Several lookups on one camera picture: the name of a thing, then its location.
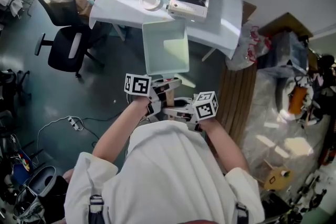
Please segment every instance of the white table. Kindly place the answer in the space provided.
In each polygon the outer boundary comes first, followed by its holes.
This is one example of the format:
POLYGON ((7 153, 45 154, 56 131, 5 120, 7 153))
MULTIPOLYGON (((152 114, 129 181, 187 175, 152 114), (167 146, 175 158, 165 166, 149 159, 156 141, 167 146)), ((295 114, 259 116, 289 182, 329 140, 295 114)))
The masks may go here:
MULTIPOLYGON (((93 28, 99 21, 142 28, 143 23, 174 20, 165 9, 169 0, 162 2, 159 10, 150 12, 140 6, 139 0, 96 0, 89 26, 93 28)), ((218 49, 231 58, 240 35, 242 11, 242 0, 209 0, 204 23, 186 20, 188 39, 218 49)))

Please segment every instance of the black office chair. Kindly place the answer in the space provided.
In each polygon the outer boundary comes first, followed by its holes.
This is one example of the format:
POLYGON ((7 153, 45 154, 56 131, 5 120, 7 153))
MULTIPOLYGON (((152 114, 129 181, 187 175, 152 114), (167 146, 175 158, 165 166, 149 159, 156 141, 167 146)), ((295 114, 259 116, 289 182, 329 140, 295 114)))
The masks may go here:
POLYGON ((41 46, 51 46, 48 64, 61 71, 75 72, 76 78, 80 78, 79 70, 84 55, 103 68, 104 64, 88 53, 87 50, 106 36, 101 36, 89 42, 92 30, 81 21, 76 0, 38 1, 42 4, 54 25, 67 27, 63 27, 57 32, 54 41, 44 40, 45 34, 42 33, 36 44, 35 55, 39 55, 41 46))

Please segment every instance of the hand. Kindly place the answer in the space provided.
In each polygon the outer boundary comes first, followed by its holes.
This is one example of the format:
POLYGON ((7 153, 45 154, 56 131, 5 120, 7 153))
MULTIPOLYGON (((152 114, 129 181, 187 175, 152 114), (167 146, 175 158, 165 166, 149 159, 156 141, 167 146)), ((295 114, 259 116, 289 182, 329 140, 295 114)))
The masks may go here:
POLYGON ((141 114, 144 116, 147 114, 147 106, 149 105, 151 101, 148 99, 148 97, 145 96, 137 96, 131 103, 132 106, 135 106, 141 114))
POLYGON ((199 124, 201 125, 202 130, 204 130, 207 133, 211 132, 218 125, 220 126, 220 123, 215 118, 210 118, 210 119, 202 120, 199 122, 200 122, 199 124))

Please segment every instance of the wooden pallet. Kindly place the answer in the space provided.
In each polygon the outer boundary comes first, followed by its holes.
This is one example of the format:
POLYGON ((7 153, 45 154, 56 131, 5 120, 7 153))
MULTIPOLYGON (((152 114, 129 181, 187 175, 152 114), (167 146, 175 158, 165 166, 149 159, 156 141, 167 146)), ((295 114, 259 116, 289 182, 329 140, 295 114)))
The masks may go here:
POLYGON ((223 67, 216 118, 238 145, 244 139, 256 74, 256 64, 239 71, 223 67))

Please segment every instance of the white plate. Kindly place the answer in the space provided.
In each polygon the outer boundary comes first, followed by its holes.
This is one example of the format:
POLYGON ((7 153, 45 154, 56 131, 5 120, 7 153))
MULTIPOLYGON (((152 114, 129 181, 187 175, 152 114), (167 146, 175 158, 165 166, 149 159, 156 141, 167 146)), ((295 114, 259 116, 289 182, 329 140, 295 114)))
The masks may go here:
POLYGON ((139 3, 144 9, 153 11, 159 7, 161 0, 139 0, 139 3))

